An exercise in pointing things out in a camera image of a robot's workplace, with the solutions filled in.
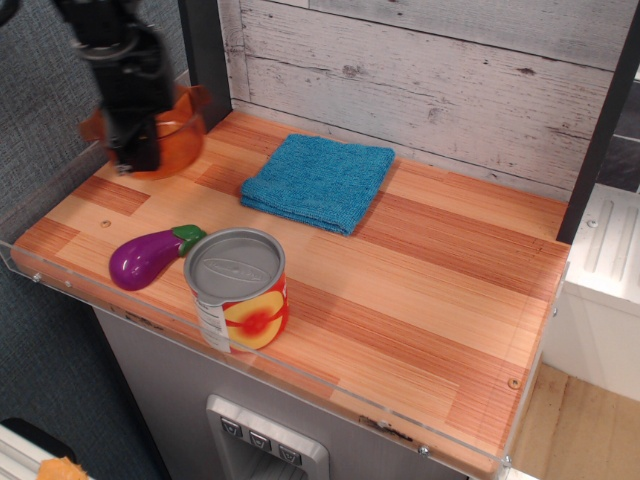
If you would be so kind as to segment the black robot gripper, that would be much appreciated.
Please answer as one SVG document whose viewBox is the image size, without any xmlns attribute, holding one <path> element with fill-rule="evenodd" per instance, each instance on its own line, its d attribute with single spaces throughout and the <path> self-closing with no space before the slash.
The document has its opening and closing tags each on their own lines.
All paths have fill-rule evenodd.
<svg viewBox="0 0 640 480">
<path fill-rule="evenodd" d="M 155 172 L 160 147 L 155 116 L 174 105 L 164 39 L 138 16 L 138 1 L 56 1 L 101 94 L 106 140 L 119 174 Z"/>
</svg>

